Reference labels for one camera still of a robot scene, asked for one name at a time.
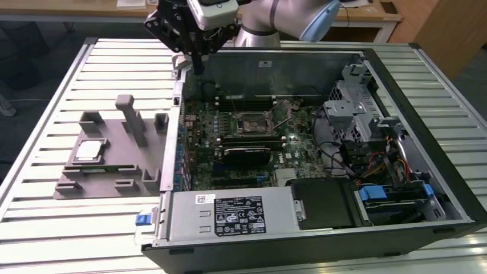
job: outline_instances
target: blue tab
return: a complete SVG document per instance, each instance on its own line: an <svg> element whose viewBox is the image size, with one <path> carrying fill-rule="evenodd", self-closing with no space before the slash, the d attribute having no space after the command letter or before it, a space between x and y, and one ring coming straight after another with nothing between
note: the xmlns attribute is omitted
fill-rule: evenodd
<svg viewBox="0 0 487 274"><path fill-rule="evenodd" d="M429 184L422 184L422 189L425 191L425 194L428 197L433 197L435 196L435 191L430 188Z"/></svg>
<svg viewBox="0 0 487 274"><path fill-rule="evenodd" d="M385 199L385 191L381 186L365 186L358 190L358 195L362 201L370 199Z"/></svg>
<svg viewBox="0 0 487 274"><path fill-rule="evenodd" d="M150 214L138 214L136 217L136 226L150 225L152 216Z"/></svg>

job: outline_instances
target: white label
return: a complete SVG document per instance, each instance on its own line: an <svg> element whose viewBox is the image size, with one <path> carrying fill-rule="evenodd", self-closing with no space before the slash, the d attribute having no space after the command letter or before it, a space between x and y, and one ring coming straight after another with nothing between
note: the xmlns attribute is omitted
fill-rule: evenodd
<svg viewBox="0 0 487 274"><path fill-rule="evenodd" d="M214 201L214 194L196 195L196 204L212 204Z"/></svg>
<svg viewBox="0 0 487 274"><path fill-rule="evenodd" d="M272 61L258 61L258 67L272 67Z"/></svg>
<svg viewBox="0 0 487 274"><path fill-rule="evenodd" d="M264 227L265 223L253 223L252 227L253 228L258 228L258 227Z"/></svg>

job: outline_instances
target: warning symbol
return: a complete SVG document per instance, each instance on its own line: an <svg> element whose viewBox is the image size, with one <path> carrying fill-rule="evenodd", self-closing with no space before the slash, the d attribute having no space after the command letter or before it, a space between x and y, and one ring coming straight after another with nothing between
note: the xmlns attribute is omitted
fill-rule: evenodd
<svg viewBox="0 0 487 274"><path fill-rule="evenodd" d="M224 224L224 223L225 223L225 217L224 217L224 214L217 214L217 215L216 215L216 223L217 223L217 224Z"/></svg>

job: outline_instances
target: sticker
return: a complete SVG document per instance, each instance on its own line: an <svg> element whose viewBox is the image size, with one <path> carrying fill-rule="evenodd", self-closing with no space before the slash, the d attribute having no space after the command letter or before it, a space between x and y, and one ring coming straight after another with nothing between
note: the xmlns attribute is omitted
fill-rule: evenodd
<svg viewBox="0 0 487 274"><path fill-rule="evenodd" d="M214 200L214 194L200 194L196 195L194 203L196 204L212 204Z"/></svg>
<svg viewBox="0 0 487 274"><path fill-rule="evenodd" d="M236 236L265 233L261 196L214 199L214 234Z"/></svg>
<svg viewBox="0 0 487 274"><path fill-rule="evenodd" d="M258 67L272 67L272 61L258 61Z"/></svg>

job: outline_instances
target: wooden table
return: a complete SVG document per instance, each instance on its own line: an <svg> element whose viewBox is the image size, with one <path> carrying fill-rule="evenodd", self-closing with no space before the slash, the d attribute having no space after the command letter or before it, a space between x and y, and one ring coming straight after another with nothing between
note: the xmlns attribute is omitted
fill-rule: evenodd
<svg viewBox="0 0 487 274"><path fill-rule="evenodd" d="M0 21L141 23L154 9L117 10L116 0L0 0ZM378 0L365 7L340 10L333 27L378 29L373 42L385 43L402 17L386 14Z"/></svg>

